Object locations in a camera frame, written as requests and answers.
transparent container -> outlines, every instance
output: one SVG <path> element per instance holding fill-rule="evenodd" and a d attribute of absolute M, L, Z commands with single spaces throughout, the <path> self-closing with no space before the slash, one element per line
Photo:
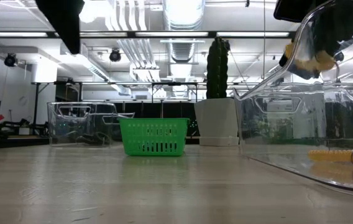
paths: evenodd
<path fill-rule="evenodd" d="M 112 126 L 112 139 L 122 141 L 120 120 L 118 118 L 134 118 L 135 113 L 119 113 Z"/>
<path fill-rule="evenodd" d="M 241 153 L 353 190 L 353 1 L 310 12 L 284 59 L 255 88 L 234 90 Z"/>
<path fill-rule="evenodd" d="M 50 145 L 108 147 L 117 117 L 112 103 L 48 103 Z"/>

ceiling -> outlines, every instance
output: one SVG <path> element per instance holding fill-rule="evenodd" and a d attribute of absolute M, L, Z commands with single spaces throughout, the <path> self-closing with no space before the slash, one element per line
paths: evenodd
<path fill-rule="evenodd" d="M 98 5 L 107 0 L 97 0 Z M 35 8 L 34 1 L 2 0 L 0 5 L 0 31 L 26 31 L 45 32 L 53 31 L 50 24 L 41 12 Z M 206 0 L 203 23 L 201 30 L 206 31 L 296 31 L 299 24 L 286 21 L 278 21 L 273 18 L 273 10 L 276 0 L 251 0 L 250 6 L 245 7 L 245 1 L 238 0 Z M 145 23 L 148 30 L 164 30 L 162 1 L 145 1 Z M 96 18 L 93 22 L 81 22 L 82 31 L 105 31 L 103 17 Z M 170 58 L 167 54 L 167 44 L 160 43 L 161 39 L 150 39 L 150 45 L 154 54 L 156 64 L 160 69 L 160 78 L 172 78 L 170 73 Z M 187 81 L 202 82 L 205 78 L 206 56 L 212 39 L 203 40 L 196 44 L 190 77 Z M 278 65 L 278 60 L 284 52 L 286 44 L 290 39 L 264 39 L 263 37 L 251 39 L 228 39 L 231 44 L 229 54 L 228 75 L 229 82 L 261 82 L 263 75 Z M 95 60 L 114 81 L 132 81 L 128 75 L 130 61 L 121 51 L 120 62 L 110 62 L 109 54 L 112 48 L 118 48 L 117 39 L 83 39 L 82 42 L 89 50 L 89 57 Z M 92 73 L 84 66 L 60 53 L 60 39 L 0 39 L 1 49 L 7 46 L 37 47 L 46 54 L 53 57 L 63 69 L 58 70 L 58 75 L 73 77 L 75 80 L 92 81 Z M 341 63 L 340 74 L 353 71 L 353 45 L 344 51 L 345 62 Z M 325 80 L 333 80 L 336 70 L 323 73 Z M 353 77 L 345 80 L 353 82 Z"/>

white wall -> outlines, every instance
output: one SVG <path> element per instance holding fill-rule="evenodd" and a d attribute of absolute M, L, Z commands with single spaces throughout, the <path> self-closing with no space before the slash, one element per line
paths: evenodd
<path fill-rule="evenodd" d="M 9 68 L 0 59 L 0 114 L 6 121 L 20 121 L 22 118 L 33 121 L 34 86 L 30 84 L 32 73 L 23 68 Z"/>
<path fill-rule="evenodd" d="M 47 103 L 48 102 L 55 102 L 55 94 L 56 94 L 57 87 L 55 85 L 49 85 L 45 87 L 39 94 L 39 103 L 37 105 L 37 124 L 44 124 L 48 121 L 48 109 Z"/>

plastic basket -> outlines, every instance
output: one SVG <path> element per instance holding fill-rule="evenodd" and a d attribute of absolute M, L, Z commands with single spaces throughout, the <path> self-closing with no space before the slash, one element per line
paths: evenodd
<path fill-rule="evenodd" d="M 181 156 L 188 118 L 120 119 L 124 151 L 130 156 Z"/>

cable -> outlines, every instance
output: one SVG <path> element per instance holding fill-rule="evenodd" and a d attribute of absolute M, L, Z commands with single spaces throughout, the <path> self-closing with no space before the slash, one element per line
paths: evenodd
<path fill-rule="evenodd" d="M 234 56 L 233 56 L 232 50 L 230 50 L 230 53 L 231 53 L 231 55 L 232 55 L 232 58 L 233 58 L 234 64 L 236 65 L 236 68 L 237 68 L 237 70 L 239 71 L 241 78 L 243 79 L 243 82 L 245 83 L 245 85 L 246 85 L 247 89 L 248 89 L 248 90 L 250 90 L 250 87 L 248 86 L 247 81 L 244 79 L 243 74 L 241 73 L 241 71 L 240 71 L 240 69 L 239 69 L 239 66 L 237 65 L 237 62 L 236 62 L 236 60 L 234 59 Z"/>

